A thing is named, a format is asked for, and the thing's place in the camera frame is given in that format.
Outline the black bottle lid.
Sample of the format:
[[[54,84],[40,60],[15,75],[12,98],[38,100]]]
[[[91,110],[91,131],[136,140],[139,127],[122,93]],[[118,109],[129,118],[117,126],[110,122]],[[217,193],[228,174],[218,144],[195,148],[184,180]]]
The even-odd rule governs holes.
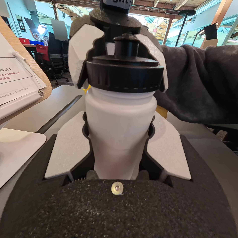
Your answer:
[[[86,63],[88,83],[120,93],[148,93],[163,87],[163,67],[130,33],[113,39],[114,55],[93,56]]]

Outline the yellow plastic bin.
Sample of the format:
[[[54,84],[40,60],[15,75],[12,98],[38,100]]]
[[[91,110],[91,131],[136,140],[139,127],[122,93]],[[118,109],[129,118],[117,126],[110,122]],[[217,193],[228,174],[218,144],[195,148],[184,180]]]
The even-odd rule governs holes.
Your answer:
[[[83,87],[84,93],[86,94],[90,88],[91,88],[91,85],[86,86],[86,88]],[[163,107],[157,105],[156,112],[160,114],[163,118],[167,119],[168,111],[164,109]]]

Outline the instruction board on stand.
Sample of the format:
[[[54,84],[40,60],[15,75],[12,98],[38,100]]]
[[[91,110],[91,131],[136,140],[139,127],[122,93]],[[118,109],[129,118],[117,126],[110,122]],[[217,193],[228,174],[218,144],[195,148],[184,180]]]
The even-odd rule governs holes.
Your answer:
[[[0,34],[0,105],[45,87],[26,59]]]

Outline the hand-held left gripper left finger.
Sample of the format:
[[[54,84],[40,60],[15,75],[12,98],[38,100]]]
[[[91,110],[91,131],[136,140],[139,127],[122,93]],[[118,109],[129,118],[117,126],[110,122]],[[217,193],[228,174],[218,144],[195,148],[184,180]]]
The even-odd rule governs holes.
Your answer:
[[[94,169],[94,152],[89,138],[86,112],[81,111],[58,131],[45,179],[68,176],[70,180],[86,177]]]

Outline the white plastic bottle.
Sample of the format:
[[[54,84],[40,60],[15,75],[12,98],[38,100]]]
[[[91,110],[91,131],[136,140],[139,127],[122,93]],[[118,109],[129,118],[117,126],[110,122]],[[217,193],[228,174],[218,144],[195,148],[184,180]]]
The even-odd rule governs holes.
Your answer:
[[[157,107],[154,93],[112,92],[93,86],[87,91],[86,116],[99,179],[131,180],[138,175]]]

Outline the wooden instruction board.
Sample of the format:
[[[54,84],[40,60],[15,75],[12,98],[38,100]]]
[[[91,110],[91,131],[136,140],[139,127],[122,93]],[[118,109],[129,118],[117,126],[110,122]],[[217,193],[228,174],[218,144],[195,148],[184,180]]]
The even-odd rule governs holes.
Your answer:
[[[46,74],[39,67],[39,65],[36,63],[33,57],[28,53],[28,51],[25,49],[25,47],[22,45],[19,39],[14,35],[14,33],[10,30],[10,28],[7,26],[7,24],[3,21],[2,18],[0,18],[0,32],[3,35],[3,37],[7,40],[7,42],[11,45],[11,47],[26,59],[26,61],[33,69],[33,72],[36,73],[36,75],[46,84],[46,87],[43,88],[44,90],[43,96],[41,96],[40,98],[38,97],[31,103],[26,103],[24,107],[18,108],[17,110],[13,110],[13,112],[11,112],[5,117],[0,117],[1,118],[0,124],[4,124],[10,119],[19,115],[20,113],[47,99],[52,93],[52,86]]]

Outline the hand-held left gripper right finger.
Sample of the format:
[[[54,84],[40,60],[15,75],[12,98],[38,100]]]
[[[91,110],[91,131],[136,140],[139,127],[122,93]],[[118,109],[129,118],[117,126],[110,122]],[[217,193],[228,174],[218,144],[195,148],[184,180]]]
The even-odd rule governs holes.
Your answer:
[[[164,182],[168,176],[192,179],[179,132],[157,112],[149,126],[140,164],[152,180]]]

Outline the red office chair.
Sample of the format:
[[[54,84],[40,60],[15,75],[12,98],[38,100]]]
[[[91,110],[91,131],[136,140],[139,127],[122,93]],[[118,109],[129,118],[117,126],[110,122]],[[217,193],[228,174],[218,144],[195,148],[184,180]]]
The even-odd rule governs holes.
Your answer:
[[[45,65],[51,64],[49,55],[48,55],[48,46],[36,44],[36,50],[34,51],[34,56],[38,64],[45,64]]]

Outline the black floor lamp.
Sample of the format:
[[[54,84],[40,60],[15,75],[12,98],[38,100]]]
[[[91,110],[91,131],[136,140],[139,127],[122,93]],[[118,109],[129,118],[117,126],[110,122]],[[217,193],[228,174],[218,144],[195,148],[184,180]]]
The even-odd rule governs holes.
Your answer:
[[[194,16],[195,14],[196,14],[195,10],[182,10],[182,11],[180,11],[179,15],[183,16],[184,20],[183,20],[182,26],[180,28],[180,32],[179,32],[178,37],[177,37],[177,40],[176,40],[176,43],[175,43],[175,47],[177,47],[177,45],[178,45],[178,43],[180,41],[182,30],[184,28],[184,25],[185,25],[187,17],[188,16]]]

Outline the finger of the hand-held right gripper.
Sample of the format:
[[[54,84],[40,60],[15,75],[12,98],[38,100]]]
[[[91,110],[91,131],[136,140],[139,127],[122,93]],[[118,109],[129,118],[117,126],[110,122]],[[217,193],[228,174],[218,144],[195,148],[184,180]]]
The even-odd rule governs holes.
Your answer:
[[[165,58],[160,46],[157,46],[147,35],[136,34],[135,37],[147,48],[150,55],[152,55],[158,62],[159,65],[163,67],[163,87],[159,89],[160,92],[165,93],[168,89],[168,75]]]
[[[71,37],[68,47],[68,66],[73,84],[81,89],[87,79],[86,63],[95,55],[95,42],[99,40],[105,49],[105,33],[96,26],[84,24]]]

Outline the black office chair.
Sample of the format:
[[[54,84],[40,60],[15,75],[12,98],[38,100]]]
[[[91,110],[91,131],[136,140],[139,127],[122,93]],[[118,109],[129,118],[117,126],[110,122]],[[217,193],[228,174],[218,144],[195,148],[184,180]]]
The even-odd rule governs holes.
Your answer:
[[[55,35],[49,32],[47,49],[49,62],[47,64],[53,74],[55,85],[57,86],[59,85],[57,79],[63,78],[66,79],[66,82],[69,82],[68,78],[62,75],[66,67],[65,61],[62,56],[62,47],[63,41],[55,39]]]

